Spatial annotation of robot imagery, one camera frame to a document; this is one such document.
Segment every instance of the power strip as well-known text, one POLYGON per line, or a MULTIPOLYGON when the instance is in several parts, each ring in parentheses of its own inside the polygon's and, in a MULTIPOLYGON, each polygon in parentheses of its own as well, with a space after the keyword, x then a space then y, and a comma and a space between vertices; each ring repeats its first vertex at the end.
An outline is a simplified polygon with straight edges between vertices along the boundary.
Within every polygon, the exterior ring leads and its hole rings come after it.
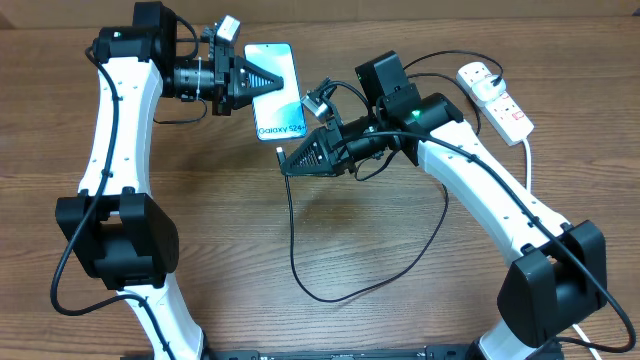
POLYGON ((500 136, 513 146, 526 139, 533 131, 533 123, 506 92, 504 79, 493 90, 494 76, 482 62, 472 62, 460 68, 456 78, 469 92, 473 101, 498 130, 500 136))

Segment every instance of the wood grain surface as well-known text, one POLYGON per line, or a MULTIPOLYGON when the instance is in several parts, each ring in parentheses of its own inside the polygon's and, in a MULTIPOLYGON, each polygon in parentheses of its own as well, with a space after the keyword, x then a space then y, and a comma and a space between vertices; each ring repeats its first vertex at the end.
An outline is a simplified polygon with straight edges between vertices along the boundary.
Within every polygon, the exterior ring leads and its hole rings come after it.
MULTIPOLYGON (((150 350, 125 304, 70 318, 49 303, 51 276, 66 244, 54 219, 56 199, 75 193, 93 141, 97 76, 83 49, 97 34, 98 29, 0 31, 0 359, 118 359, 150 350)), ((353 68, 390 49, 404 62, 450 48, 498 59, 509 92, 536 124, 530 138, 535 194, 571 221, 591 219, 601 228, 609 288, 640 324, 638 19, 248 25, 237 49, 250 41, 291 43, 301 91, 325 76, 357 84, 353 68)), ((453 76, 472 60, 441 56, 411 70, 453 76)), ((451 84, 417 83, 423 96, 443 92, 472 119, 451 84)), ((335 99, 345 119, 363 113, 351 94, 338 91, 335 99)), ((162 99, 157 118, 199 111, 162 99)), ((214 348, 468 343, 498 320, 496 296, 507 269, 455 197, 442 230, 408 275, 353 301, 321 304, 291 275, 276 144, 257 141, 251 108, 153 131, 153 194, 178 226, 178 282, 214 348)), ((523 178, 521 147, 507 147, 486 120, 480 138, 523 178)), ((290 152, 298 143, 285 148, 290 152)), ((294 179, 292 187, 298 270, 324 297, 403 269, 443 207, 438 183, 400 156, 367 183, 349 176, 304 178, 294 179)), ((69 261, 60 286, 62 304, 79 308, 111 295, 84 274, 75 257, 69 261)), ((583 328, 601 343, 626 341, 610 307, 589 317, 583 328)), ((590 357, 573 346, 566 346, 566 353, 572 359, 590 357)), ((635 351, 607 359, 639 356, 635 351)))

